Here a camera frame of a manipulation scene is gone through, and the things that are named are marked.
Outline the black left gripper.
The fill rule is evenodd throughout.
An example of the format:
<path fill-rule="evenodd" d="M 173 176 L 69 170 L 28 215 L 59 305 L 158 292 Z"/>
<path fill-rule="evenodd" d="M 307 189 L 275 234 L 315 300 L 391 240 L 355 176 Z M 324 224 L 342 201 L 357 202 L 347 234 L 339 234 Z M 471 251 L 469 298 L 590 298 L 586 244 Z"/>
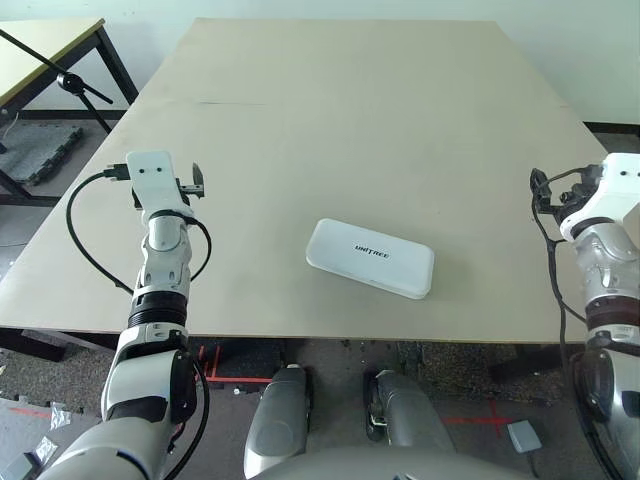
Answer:
<path fill-rule="evenodd" d="M 192 178 L 194 185 L 178 186 L 183 201 L 188 201 L 189 196 L 194 196 L 196 198 L 203 198 L 205 196 L 204 176 L 196 162 L 192 164 Z"/>

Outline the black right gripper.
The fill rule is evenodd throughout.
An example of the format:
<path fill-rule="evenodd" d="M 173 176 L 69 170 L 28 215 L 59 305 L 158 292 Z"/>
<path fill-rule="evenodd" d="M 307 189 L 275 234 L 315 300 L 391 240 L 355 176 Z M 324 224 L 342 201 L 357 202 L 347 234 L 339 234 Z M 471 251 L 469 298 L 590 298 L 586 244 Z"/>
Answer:
<path fill-rule="evenodd" d="M 573 184 L 571 189 L 560 195 L 560 202 L 566 209 L 580 210 L 595 194 L 602 176 L 601 166 L 587 166 L 579 170 L 580 181 Z"/>

